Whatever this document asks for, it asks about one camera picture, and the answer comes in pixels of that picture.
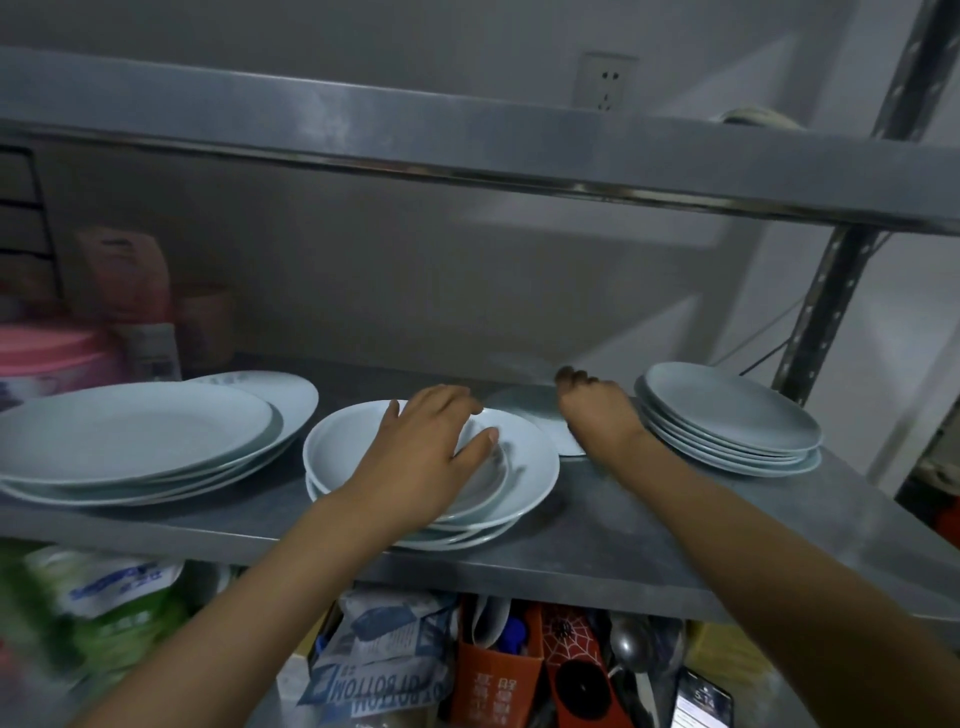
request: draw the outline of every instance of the forearm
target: forearm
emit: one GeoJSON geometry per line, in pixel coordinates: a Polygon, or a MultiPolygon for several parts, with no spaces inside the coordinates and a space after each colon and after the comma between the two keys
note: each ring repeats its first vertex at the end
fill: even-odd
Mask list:
{"type": "Polygon", "coordinates": [[[354,501],[347,489],[318,500],[78,728],[243,725],[323,609],[399,536],[354,501]]]}
{"type": "Polygon", "coordinates": [[[625,448],[612,470],[670,529],[821,725],[960,716],[950,687],[960,679],[957,661],[853,571],[650,435],[625,448]],[[905,677],[909,716],[901,715],[905,677]]]}

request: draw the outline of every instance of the phone screen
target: phone screen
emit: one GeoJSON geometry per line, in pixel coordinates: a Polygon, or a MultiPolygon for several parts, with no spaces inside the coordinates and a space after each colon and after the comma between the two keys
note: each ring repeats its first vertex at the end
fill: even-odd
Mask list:
{"type": "Polygon", "coordinates": [[[732,728],[733,698],[696,672],[680,673],[670,728],[732,728]]]}

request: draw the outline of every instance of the orange box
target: orange box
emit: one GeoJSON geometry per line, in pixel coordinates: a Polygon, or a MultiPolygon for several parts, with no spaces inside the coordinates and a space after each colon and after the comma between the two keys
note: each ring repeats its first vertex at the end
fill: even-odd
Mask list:
{"type": "Polygon", "coordinates": [[[460,628],[457,680],[450,723],[457,728],[523,728],[530,714],[543,667],[543,623],[540,605],[523,615],[529,655],[507,655],[464,642],[460,628]]]}

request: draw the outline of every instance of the spider web design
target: spider web design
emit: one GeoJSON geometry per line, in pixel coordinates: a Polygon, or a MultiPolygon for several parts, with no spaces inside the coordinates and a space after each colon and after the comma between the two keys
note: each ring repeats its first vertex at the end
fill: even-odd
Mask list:
{"type": "Polygon", "coordinates": [[[545,626],[543,641],[547,648],[546,663],[549,666],[559,667],[565,662],[578,659],[599,665],[596,658],[596,639],[583,615],[572,610],[557,612],[545,626]]]}

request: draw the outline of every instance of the gray wall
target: gray wall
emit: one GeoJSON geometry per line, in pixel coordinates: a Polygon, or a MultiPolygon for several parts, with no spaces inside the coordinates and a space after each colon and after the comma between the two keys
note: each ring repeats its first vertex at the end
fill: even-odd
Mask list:
{"type": "MultiPolygon", "coordinates": [[[[580,55],[607,51],[639,59],[628,110],[761,104],[865,135],[918,5],[43,0],[0,9],[0,42],[562,106],[580,55]]],[[[958,116],[938,119],[941,143],[958,116]]],[[[250,162],[38,152],[76,300],[88,290],[72,230],[130,226],[157,235],[176,278],[236,287],[248,349],[437,373],[524,380],[572,361],[632,385],[668,358],[739,371],[789,332],[828,237],[250,162]]],[[[960,323],[960,249],[906,242],[872,264],[810,402],[830,445],[877,481],[900,477],[916,445],[895,441],[935,418],[929,379],[949,369],[960,323]]],[[[754,376],[769,381],[776,361],[754,376]]],[[[937,376],[960,389],[960,374],[937,376]]]]}

